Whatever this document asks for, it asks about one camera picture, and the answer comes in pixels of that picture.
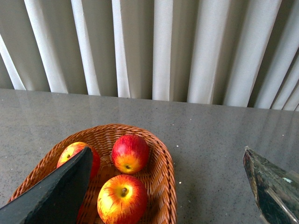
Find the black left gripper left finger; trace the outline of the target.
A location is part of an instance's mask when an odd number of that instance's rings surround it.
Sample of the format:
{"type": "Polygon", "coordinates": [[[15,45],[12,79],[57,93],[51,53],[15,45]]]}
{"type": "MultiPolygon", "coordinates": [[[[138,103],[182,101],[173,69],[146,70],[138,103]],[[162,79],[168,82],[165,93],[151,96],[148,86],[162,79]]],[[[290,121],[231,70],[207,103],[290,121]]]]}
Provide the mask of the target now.
{"type": "Polygon", "coordinates": [[[89,184],[90,148],[68,160],[0,209],[2,224],[74,224],[89,184]]]}

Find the worn right-side left gripper right finger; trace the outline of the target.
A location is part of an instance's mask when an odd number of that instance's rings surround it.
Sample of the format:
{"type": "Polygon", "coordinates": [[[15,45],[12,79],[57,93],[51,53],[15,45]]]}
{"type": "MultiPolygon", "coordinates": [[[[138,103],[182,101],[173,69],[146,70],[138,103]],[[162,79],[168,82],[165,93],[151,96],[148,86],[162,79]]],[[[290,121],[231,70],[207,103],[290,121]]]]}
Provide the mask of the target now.
{"type": "Polygon", "coordinates": [[[243,165],[264,223],[297,224],[299,174],[285,171],[248,146],[243,165]]]}

